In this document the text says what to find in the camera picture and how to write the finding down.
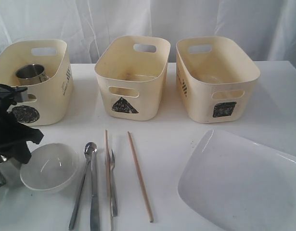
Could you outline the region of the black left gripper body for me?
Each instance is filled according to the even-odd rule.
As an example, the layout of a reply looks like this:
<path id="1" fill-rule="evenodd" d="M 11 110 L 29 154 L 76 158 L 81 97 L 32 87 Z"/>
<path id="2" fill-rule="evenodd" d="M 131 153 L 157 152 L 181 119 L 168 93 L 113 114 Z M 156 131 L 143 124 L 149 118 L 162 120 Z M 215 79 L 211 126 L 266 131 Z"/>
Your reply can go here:
<path id="1" fill-rule="evenodd" d="M 14 158 L 21 164 L 27 164 L 32 156 L 27 142 L 39 144 L 44 137 L 39 129 L 18 122 L 14 113 L 8 111 L 11 105 L 19 103 L 25 91 L 24 86 L 0 84 L 0 155 Z"/>

